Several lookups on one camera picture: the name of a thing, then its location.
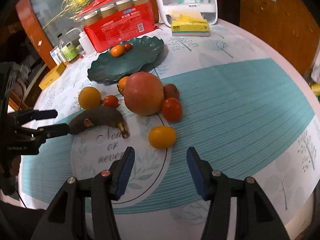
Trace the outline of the yellow orange round fruit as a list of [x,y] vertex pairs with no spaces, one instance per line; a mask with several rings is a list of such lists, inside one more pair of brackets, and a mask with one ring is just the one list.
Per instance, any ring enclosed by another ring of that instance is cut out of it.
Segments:
[[101,94],[94,87],[85,87],[79,93],[78,102],[80,107],[85,110],[97,108],[102,102]]

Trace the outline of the dark overripe banana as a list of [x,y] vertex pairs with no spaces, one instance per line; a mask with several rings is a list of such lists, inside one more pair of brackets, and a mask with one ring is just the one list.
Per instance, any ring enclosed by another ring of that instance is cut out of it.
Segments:
[[125,119],[120,111],[105,106],[85,110],[74,117],[69,123],[69,134],[79,134],[94,126],[118,128],[124,139],[130,136]]

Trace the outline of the small red cherry tomato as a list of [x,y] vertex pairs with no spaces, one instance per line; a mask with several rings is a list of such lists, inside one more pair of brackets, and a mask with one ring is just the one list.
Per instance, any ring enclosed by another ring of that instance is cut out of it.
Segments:
[[114,95],[108,95],[103,99],[103,105],[110,108],[119,107],[119,99]]

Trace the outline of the orange persimmon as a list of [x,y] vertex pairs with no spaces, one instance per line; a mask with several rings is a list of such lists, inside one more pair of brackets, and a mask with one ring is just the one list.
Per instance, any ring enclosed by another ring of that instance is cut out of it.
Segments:
[[129,79],[128,76],[125,76],[123,78],[121,78],[117,84],[117,88],[118,88],[118,92],[124,96],[124,91],[125,91],[125,86],[126,86],[126,83],[127,83],[127,80]]

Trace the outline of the large red apple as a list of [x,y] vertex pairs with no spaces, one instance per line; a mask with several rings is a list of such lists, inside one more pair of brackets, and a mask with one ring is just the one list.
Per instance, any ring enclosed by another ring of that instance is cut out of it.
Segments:
[[161,80],[147,72],[129,76],[124,90],[126,107],[138,115],[153,115],[159,111],[164,100]]

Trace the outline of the yellow lemon fruit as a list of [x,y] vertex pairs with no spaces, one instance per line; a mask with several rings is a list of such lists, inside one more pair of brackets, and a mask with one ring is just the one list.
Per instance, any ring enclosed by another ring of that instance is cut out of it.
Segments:
[[148,136],[149,143],[156,149],[170,148],[176,142],[176,131],[168,126],[153,128]]

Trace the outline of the brown lychee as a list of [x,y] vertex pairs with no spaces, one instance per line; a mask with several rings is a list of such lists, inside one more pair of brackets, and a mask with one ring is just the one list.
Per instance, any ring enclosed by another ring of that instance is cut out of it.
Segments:
[[163,87],[164,98],[176,98],[177,100],[180,98],[180,93],[178,88],[173,84],[169,83]]

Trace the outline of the yellow flat box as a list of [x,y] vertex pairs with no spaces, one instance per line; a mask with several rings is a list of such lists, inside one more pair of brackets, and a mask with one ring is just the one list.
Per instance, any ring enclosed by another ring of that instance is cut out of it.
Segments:
[[48,88],[53,82],[55,82],[65,71],[66,67],[63,63],[56,65],[53,69],[51,69],[42,79],[39,84],[39,87],[42,90]]

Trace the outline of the green label glass bottle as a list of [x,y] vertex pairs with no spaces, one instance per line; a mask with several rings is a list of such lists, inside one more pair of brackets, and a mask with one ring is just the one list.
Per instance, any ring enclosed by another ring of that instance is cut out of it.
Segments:
[[74,44],[72,43],[72,41],[68,41],[67,39],[65,39],[62,33],[60,33],[57,36],[57,38],[59,40],[59,49],[60,49],[61,53],[63,54],[64,58],[69,63],[73,63],[74,61],[76,61],[79,54],[78,54],[78,51],[76,50]]

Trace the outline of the dark green leaf plate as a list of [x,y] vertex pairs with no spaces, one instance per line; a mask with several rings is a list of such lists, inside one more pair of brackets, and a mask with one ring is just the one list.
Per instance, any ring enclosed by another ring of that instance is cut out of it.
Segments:
[[88,79],[99,84],[117,83],[122,77],[153,64],[164,51],[164,41],[156,36],[135,37],[128,43],[132,49],[119,57],[111,55],[112,48],[101,53],[87,70]]

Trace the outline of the white squeeze bottle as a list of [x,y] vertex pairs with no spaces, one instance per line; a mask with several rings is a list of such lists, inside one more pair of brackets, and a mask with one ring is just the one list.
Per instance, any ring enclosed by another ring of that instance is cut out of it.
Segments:
[[80,28],[73,28],[70,31],[68,31],[66,35],[70,34],[73,31],[79,32],[79,43],[81,44],[86,54],[90,55],[90,54],[96,53],[96,50],[93,47],[92,42],[90,41],[89,37],[87,36],[84,30]]

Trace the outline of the small orange kumquat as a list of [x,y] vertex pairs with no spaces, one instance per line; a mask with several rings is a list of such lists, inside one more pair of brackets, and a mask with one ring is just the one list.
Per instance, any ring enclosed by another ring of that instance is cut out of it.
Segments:
[[116,46],[111,48],[110,54],[113,57],[120,57],[125,53],[125,51],[126,51],[125,47],[123,45],[119,44],[119,45],[116,45]]

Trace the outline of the tiny red cherry tomato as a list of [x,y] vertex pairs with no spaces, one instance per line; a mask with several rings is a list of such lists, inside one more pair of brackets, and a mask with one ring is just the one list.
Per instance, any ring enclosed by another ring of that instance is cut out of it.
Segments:
[[129,50],[132,49],[132,44],[130,44],[130,43],[125,43],[125,44],[124,44],[124,48],[125,48],[125,50],[129,51]]

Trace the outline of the red packaged jar box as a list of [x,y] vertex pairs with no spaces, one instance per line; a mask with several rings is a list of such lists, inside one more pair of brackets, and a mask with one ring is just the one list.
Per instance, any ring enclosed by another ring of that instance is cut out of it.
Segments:
[[99,53],[156,29],[149,0],[95,0],[77,14],[75,22],[84,24]]

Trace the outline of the wooden cabinet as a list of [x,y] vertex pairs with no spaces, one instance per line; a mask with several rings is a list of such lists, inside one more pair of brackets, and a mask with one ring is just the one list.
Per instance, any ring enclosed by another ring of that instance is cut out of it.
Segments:
[[319,25],[302,0],[240,0],[240,27],[305,75],[319,51]]

